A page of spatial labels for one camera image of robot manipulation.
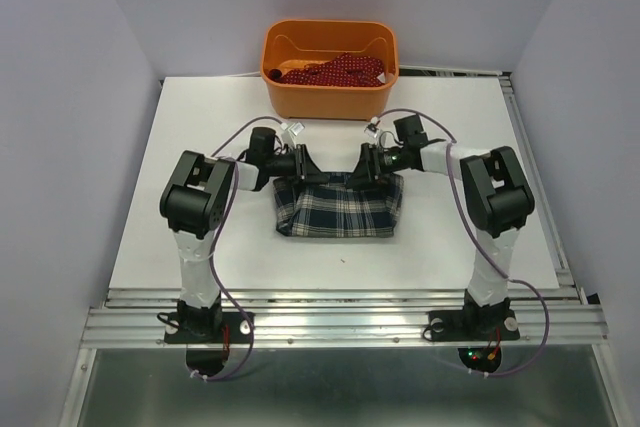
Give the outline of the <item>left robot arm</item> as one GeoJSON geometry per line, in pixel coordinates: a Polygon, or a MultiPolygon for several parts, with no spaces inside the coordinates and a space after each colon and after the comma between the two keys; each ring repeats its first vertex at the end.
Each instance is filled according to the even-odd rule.
{"type": "Polygon", "coordinates": [[[181,154],[159,203],[160,215],[176,241],[181,277],[176,310],[159,315],[167,342],[216,342],[225,333],[222,289],[211,271],[211,261],[216,235],[226,222],[234,193],[258,192],[280,177],[302,186],[329,180],[305,145],[289,142],[278,151],[276,139],[275,130],[256,127],[238,160],[209,158],[193,151],[181,154]]]}

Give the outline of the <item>navy plaid pleated skirt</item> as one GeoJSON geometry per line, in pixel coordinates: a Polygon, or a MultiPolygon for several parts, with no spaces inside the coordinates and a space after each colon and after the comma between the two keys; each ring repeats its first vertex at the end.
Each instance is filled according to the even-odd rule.
{"type": "Polygon", "coordinates": [[[272,182],[276,231],[286,237],[390,238],[400,219],[404,178],[393,174],[363,189],[349,189],[350,175],[335,172],[325,184],[272,182]]]}

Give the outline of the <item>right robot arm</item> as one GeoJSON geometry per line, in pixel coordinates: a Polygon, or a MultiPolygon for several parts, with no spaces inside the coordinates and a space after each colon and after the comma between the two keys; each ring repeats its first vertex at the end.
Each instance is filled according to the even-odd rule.
{"type": "Polygon", "coordinates": [[[396,143],[384,144],[380,120],[365,128],[371,142],[360,156],[349,187],[370,186],[403,170],[439,173],[449,180],[463,227],[475,247],[473,272],[458,310],[432,310],[423,336],[432,342],[520,337],[508,284],[513,249],[535,210],[535,199],[515,151],[466,148],[453,139],[431,139],[423,115],[395,120],[396,143]]]}

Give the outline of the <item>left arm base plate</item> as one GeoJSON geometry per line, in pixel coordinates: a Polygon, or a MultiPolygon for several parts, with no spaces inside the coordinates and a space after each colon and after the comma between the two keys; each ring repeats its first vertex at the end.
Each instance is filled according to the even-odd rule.
{"type": "Polygon", "coordinates": [[[156,319],[164,326],[164,343],[185,346],[187,368],[202,379],[219,379],[225,376],[225,368],[232,347],[248,347],[252,333],[249,324],[254,323],[255,314],[226,311],[219,327],[206,333],[193,333],[179,326],[176,312],[160,312],[156,319]]]}

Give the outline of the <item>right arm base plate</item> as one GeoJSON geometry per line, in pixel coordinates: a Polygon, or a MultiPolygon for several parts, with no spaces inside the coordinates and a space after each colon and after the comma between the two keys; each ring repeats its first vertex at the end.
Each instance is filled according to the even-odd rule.
{"type": "Polygon", "coordinates": [[[432,343],[459,343],[459,359],[472,372],[495,374],[502,362],[502,344],[521,338],[512,311],[488,322],[474,319],[463,310],[434,310],[427,317],[422,338],[432,343]]]}

